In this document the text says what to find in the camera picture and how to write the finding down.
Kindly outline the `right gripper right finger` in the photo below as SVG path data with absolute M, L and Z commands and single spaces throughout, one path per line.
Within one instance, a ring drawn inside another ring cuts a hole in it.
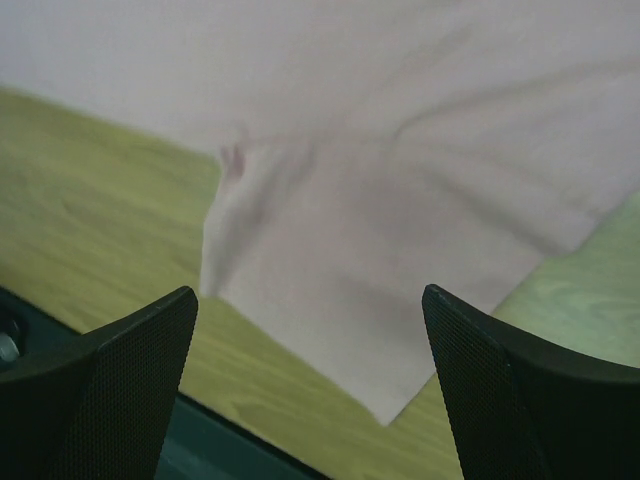
M 464 478 L 638 478 L 638 369 L 551 343 L 437 285 L 422 309 Z

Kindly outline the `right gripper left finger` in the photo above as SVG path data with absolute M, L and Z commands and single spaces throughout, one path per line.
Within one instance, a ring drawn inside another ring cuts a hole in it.
M 2 359 L 2 478 L 154 478 L 197 314 L 183 286 L 48 350 Z

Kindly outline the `dusty pink t shirt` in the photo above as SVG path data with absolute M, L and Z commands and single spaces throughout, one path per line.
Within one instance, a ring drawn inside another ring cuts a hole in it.
M 1 81 L 216 151 L 200 291 L 391 423 L 639 186 L 635 1 L 5 1 Z

